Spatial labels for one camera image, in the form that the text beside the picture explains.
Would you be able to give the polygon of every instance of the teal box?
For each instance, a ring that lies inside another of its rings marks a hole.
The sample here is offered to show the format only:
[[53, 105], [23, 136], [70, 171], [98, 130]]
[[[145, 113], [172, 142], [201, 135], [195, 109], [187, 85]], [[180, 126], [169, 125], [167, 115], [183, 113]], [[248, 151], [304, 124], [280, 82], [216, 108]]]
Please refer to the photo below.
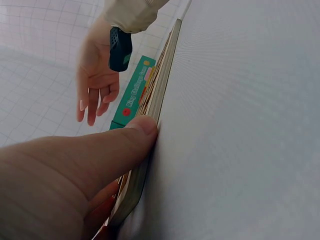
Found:
[[123, 128], [136, 116], [140, 97], [155, 64], [155, 59], [147, 56], [141, 57], [116, 109], [110, 130]]

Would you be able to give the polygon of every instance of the white grid surface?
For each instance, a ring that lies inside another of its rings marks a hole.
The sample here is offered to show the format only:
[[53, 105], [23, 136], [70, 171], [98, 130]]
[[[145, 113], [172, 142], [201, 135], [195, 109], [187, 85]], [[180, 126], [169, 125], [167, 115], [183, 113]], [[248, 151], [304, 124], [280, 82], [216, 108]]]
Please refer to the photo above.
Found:
[[145, 32], [132, 36], [120, 94], [93, 127], [76, 121], [75, 60], [103, 0], [0, 0], [0, 146], [43, 136], [109, 129], [142, 55], [156, 58], [180, 1], [171, 0]]

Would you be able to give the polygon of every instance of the sleeve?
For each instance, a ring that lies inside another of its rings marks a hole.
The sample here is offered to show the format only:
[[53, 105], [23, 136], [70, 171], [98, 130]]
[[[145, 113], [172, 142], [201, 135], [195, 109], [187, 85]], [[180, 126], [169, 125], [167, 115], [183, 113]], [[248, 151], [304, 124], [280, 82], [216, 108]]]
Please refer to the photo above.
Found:
[[104, 0], [104, 19], [125, 33], [145, 31], [169, 0]]

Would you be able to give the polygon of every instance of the wrist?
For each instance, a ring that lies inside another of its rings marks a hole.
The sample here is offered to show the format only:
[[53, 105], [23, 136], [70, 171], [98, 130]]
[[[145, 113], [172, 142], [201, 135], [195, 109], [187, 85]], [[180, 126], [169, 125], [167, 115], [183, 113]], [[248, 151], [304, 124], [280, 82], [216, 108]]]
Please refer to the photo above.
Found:
[[89, 29], [86, 37], [87, 41], [93, 41], [99, 45], [110, 46], [111, 28], [112, 26], [105, 20], [104, 16], [101, 14]]

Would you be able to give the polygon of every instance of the person's hand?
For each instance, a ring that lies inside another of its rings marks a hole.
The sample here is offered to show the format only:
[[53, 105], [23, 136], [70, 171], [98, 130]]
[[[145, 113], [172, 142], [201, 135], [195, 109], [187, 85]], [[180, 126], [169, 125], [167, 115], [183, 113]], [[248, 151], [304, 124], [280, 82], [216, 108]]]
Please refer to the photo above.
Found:
[[[114, 180], [145, 158], [157, 133], [139, 116], [122, 129], [0, 149], [0, 238], [92, 239], [112, 210]], [[106, 227], [95, 240], [114, 237]]]
[[111, 28], [101, 15], [84, 39], [77, 60], [76, 117], [81, 122], [88, 107], [87, 122], [90, 126], [94, 125], [96, 116], [107, 111], [109, 103], [119, 94], [119, 73], [109, 68]]

